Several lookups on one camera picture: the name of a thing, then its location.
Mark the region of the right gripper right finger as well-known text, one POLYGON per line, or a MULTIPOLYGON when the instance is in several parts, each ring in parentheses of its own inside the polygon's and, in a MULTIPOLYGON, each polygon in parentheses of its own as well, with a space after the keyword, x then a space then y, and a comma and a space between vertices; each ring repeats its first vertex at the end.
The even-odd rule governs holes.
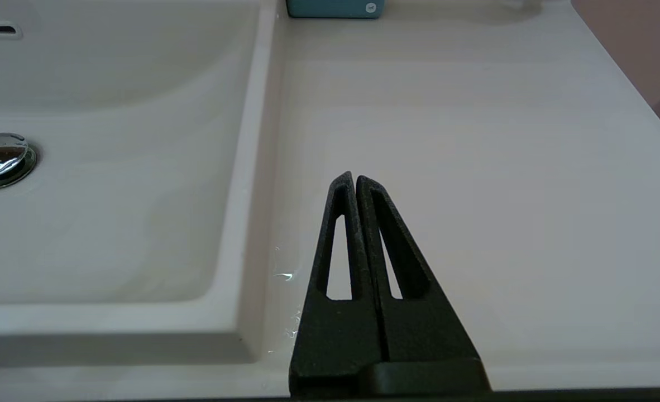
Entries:
POLYGON ((388 191, 378 181, 359 176, 356 200, 383 357, 393 362, 479 361, 470 336, 388 191))

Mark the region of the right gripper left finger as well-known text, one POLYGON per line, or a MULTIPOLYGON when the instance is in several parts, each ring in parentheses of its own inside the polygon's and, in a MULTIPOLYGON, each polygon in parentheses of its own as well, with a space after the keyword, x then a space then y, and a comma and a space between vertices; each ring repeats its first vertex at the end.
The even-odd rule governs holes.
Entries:
POLYGON ((362 229, 355 181, 345 171, 328 187, 289 366, 293 399, 355 398, 361 392, 361 371, 381 360, 374 286, 362 229), (333 300, 327 295, 338 217, 345 219, 349 300, 333 300))

